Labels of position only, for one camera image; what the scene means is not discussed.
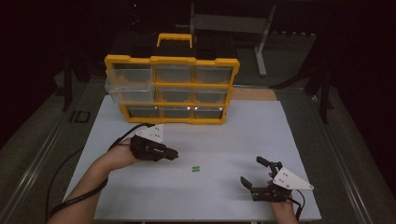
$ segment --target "white bracket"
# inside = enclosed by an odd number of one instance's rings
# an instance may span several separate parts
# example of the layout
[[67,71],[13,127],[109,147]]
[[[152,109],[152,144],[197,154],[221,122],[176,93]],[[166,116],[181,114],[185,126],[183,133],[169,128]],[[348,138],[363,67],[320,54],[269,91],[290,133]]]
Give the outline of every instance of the white bracket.
[[314,186],[310,185],[285,167],[279,170],[273,179],[273,183],[285,189],[314,189]]
[[146,138],[156,143],[163,142],[163,124],[157,124],[136,133],[137,136]]

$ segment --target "person's left hand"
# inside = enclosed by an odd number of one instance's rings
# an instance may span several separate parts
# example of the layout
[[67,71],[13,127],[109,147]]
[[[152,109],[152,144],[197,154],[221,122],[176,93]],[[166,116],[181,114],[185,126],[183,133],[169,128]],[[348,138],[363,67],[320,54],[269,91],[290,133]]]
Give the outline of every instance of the person's left hand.
[[131,138],[126,138],[120,143],[122,145],[114,146],[107,153],[96,160],[97,162],[104,165],[109,172],[141,161],[136,159],[129,149]]

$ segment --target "hand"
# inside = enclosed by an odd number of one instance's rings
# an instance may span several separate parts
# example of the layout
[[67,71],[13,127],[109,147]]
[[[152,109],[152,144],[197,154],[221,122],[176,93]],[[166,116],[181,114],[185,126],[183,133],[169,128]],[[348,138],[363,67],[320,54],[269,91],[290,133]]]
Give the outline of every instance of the hand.
[[114,146],[95,162],[102,164],[107,171],[111,172],[141,161],[136,159],[129,149],[131,138],[125,138],[120,143],[122,145]]
[[269,202],[269,204],[278,224],[298,223],[297,218],[294,215],[293,202],[286,200],[281,203]]

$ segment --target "storage cabinet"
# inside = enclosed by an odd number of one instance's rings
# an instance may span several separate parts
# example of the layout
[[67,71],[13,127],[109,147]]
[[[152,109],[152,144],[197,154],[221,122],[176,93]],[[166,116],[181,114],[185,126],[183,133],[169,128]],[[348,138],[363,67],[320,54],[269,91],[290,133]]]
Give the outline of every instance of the storage cabinet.
[[119,34],[105,58],[106,90],[128,122],[225,122],[239,70],[233,42],[192,42],[184,34]]

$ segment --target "forearm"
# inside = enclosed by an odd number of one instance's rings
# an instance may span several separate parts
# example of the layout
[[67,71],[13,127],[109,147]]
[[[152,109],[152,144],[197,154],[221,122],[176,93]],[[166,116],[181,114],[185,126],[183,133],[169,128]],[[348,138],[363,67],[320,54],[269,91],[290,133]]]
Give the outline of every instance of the forearm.
[[[65,200],[74,199],[96,189],[106,180],[109,173],[109,169],[100,162],[100,159],[95,161]],[[99,196],[100,192],[60,210],[53,215],[49,223],[92,223]]]

